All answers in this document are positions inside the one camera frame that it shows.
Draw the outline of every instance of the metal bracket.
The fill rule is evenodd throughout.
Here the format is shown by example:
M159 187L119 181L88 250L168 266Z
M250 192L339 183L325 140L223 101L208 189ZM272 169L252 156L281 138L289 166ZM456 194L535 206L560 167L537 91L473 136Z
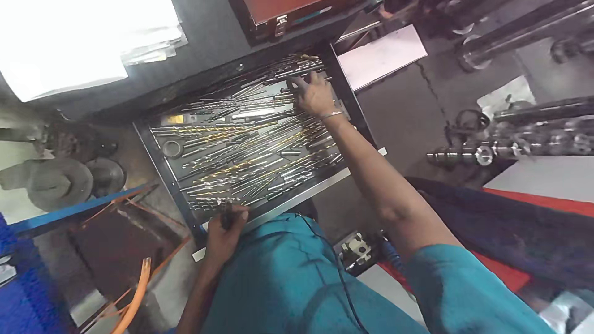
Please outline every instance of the metal bracket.
M287 29L287 15L279 16L276 18L276 28L274 29L274 36L279 37L285 34Z

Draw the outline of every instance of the white panel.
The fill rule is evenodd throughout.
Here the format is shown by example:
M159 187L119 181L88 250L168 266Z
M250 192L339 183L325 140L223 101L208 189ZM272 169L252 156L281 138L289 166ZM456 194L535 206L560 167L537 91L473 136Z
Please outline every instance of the white panel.
M408 292L390 274L377 264L359 275L357 279L398 306L416 322L425 326L419 305L411 299Z
M411 24L338 57L352 90L360 89L427 56Z
M594 203L594 156L522 159L485 188Z

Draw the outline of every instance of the grinding wheel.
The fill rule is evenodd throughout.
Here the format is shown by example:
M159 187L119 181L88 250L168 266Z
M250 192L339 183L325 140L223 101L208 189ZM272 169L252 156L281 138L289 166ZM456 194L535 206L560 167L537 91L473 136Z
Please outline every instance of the grinding wheel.
M117 162L98 157L86 163L93 174L93 195L97 198L115 194L126 183L126 172Z
M32 167L27 194L33 205L51 212L84 203L92 188L93 176L85 165L58 157Z

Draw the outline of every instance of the silver bangle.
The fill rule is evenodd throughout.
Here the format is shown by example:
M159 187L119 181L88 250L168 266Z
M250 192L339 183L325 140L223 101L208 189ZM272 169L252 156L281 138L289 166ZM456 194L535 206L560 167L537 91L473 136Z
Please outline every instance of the silver bangle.
M329 114L325 114L323 116L320 116L320 121L322 121L322 120L324 120L324 119L326 119L328 117L332 117L332 116L336 116L336 115L340 115L340 114L342 114L342 110L333 111L333 112L331 112Z

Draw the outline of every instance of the metal ring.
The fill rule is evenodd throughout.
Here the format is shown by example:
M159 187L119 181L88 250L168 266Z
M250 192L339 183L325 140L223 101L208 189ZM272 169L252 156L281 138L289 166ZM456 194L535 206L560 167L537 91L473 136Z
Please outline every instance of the metal ring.
M162 152L166 157L170 157L171 159L179 158L183 151L184 144L179 140L168 140L163 143Z

